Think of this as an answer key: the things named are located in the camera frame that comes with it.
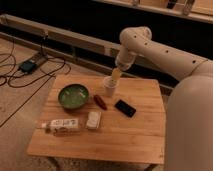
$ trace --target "black cable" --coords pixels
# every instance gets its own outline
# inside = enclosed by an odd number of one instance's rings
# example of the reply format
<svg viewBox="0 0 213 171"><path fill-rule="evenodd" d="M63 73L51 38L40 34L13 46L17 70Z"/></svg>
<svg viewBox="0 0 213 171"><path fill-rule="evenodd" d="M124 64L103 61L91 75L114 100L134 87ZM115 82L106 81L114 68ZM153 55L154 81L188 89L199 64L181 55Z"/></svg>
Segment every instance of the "black cable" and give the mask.
<svg viewBox="0 0 213 171"><path fill-rule="evenodd" d="M27 83L27 84L25 84L25 85L12 85L11 82L12 82L13 80L16 79L16 78L14 77L15 74L16 74L16 72L15 72L15 73L12 75L12 77L9 77L7 84L8 84L9 87L12 87L12 88L23 88L23 87L27 87L27 86L29 86L29 85L35 83L36 81L38 81L38 80L40 80L40 79L42 79L42 78L44 78L44 77L46 77L46 76L55 77L55 76L53 76L53 75L51 75L51 74L53 74L53 73L55 73L56 71L62 69L62 68L64 67L64 65L65 65L65 60L64 60L64 62L63 62L63 64L62 64L62 66L60 66L59 68L56 68L56 69L54 69L54 70L48 72L47 74L44 74L44 75L42 75L41 77L38 77L38 78L36 78L35 80L33 80L33 81L31 81L31 82L29 82L29 83Z"/></svg>
<svg viewBox="0 0 213 171"><path fill-rule="evenodd" d="M8 19L7 19L6 15L4 15L4 17L5 17L5 21L7 23L7 26L9 26L9 22L8 22ZM10 74L15 69L15 67L17 65L16 64L16 58L13 55L13 51L15 49L15 39L14 39L13 35L11 35L11 38L12 38L12 48L11 48L11 51L10 51L10 53L0 53L0 56L7 56L5 59L3 59L3 60L0 61L0 64L2 64L5 61L9 60L11 57L13 59L13 63L12 64L0 65L0 68L5 67L5 66L12 66L12 68L8 72L0 75L0 78L4 80L2 83L0 83L0 86L3 86L3 85L5 85L7 83L8 74Z"/></svg>
<svg viewBox="0 0 213 171"><path fill-rule="evenodd" d="M41 41L41 44L40 44L40 53L43 55L43 56L46 56L46 53L44 52L44 43L46 41L46 39L48 38L48 35L45 35L43 38L42 38L42 41Z"/></svg>
<svg viewBox="0 0 213 171"><path fill-rule="evenodd" d="M28 97L23 104L21 104L9 117L7 117L4 122L1 123L0 128L2 128L10 118L12 118L52 77L49 77L30 97Z"/></svg>
<svg viewBox="0 0 213 171"><path fill-rule="evenodd" d="M62 58L59 58L59 57L52 57L52 58L49 58L49 57L47 57L47 60L50 61L50 62L59 63L59 64L60 64L60 63L63 63L63 62L61 62L61 61L54 61L54 60L52 60L52 59L62 59ZM71 66L70 66L68 63L66 63L66 61L65 61L65 65L68 67L68 71L65 72L64 74L67 75L67 74L70 73L70 71L72 70L72 68L71 68ZM49 74L46 73L42 68L40 68L40 71L41 71L42 73L46 74L46 75L49 75Z"/></svg>
<svg viewBox="0 0 213 171"><path fill-rule="evenodd" d="M21 75L21 76L14 76L14 73L12 75L0 75L0 80L3 80L2 82L0 81L0 87L5 85L8 82L8 78L21 78L23 77L25 74Z"/></svg>

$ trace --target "power strip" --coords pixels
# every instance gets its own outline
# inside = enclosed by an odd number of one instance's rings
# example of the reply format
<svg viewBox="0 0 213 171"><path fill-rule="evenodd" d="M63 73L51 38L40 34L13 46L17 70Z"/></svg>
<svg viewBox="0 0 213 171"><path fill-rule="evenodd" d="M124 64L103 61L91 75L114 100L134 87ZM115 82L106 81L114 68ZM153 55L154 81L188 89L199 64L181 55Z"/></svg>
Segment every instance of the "power strip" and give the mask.
<svg viewBox="0 0 213 171"><path fill-rule="evenodd" d="M47 61L47 57L45 54L41 52L36 53L30 59L24 61L19 66L19 70L23 73L31 74L41 65L43 65Z"/></svg>

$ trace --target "floor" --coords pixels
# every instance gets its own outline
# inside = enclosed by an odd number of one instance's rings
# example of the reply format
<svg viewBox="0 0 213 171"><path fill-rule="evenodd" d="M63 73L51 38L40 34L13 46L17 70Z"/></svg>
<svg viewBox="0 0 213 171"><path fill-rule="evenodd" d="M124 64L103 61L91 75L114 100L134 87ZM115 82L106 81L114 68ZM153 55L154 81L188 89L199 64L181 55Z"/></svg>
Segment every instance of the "floor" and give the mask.
<svg viewBox="0 0 213 171"><path fill-rule="evenodd" d="M12 47L11 42L0 39L0 75L7 73L11 68L11 65L7 67L1 66L12 63L12 58L6 60L4 63L1 63L1 61L8 56L3 55L3 53L10 53ZM35 53L36 51L17 44L15 44L13 50L17 63L30 58ZM61 60L54 60L57 62L46 62L42 66L42 70L50 72L62 65ZM101 73L72 63L68 63L68 65L71 66L70 74L102 75ZM58 71L57 74L68 72L68 65ZM37 70L23 79L13 80L11 84L13 86L23 86L42 75L43 73ZM54 78L49 78L49 76L46 76L32 85L23 88L11 88L7 84L0 86L0 171L54 170L53 165L46 158L28 156L26 154L26 149L32 136L36 120L54 81ZM57 158L57 161L63 171L142 171L143 168L147 166L145 164L64 158ZM162 170L163 167L158 166L154 171Z"/></svg>

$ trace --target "bowl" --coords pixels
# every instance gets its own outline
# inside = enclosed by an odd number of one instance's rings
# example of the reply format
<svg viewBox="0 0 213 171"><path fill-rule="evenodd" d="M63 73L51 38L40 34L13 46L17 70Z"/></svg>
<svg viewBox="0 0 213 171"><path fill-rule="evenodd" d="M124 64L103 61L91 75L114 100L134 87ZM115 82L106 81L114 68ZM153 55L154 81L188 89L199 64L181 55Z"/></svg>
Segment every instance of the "bowl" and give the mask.
<svg viewBox="0 0 213 171"><path fill-rule="evenodd" d="M65 109L80 108L87 103L88 99L89 91L81 84L68 85L58 95L58 101Z"/></svg>

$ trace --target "tiled floor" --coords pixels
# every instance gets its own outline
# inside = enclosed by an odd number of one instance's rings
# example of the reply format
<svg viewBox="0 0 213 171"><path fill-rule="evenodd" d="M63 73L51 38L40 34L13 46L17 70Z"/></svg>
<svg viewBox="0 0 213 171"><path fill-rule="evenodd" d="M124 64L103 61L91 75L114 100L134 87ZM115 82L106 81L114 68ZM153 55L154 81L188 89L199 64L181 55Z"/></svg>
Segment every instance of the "tiled floor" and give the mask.
<svg viewBox="0 0 213 171"><path fill-rule="evenodd" d="M12 47L11 42L0 39L0 53L10 52ZM17 62L21 62L27 58L30 58L34 53L34 50L15 45L13 54L15 55ZM42 68L45 71L53 69L55 64L44 64ZM71 74L93 74L102 75L92 70L69 64L72 67ZM8 71L8 68L0 68L0 74ZM28 76L26 80L20 80L14 82L16 84L24 84L40 76L41 72L38 70L31 76ZM0 87L0 124L4 123L7 117L14 113L14 111L26 101L26 99L35 92L39 86L47 78L40 80L39 82L19 89L13 89L7 85ZM50 87L54 79L50 79L20 110L18 110L4 125L0 128L0 170L7 171L37 171L37 170L54 170L52 165L43 157L33 157L26 154L26 149L30 138L32 136L37 117L41 112L41 108L48 95ZM147 165L143 164L130 164L130 163L118 163L118 162L100 162L100 161L88 161L88 160L74 160L74 159L57 159L62 167L62 170L68 171L136 171L143 170ZM159 166L155 171L162 171L162 167Z"/></svg>

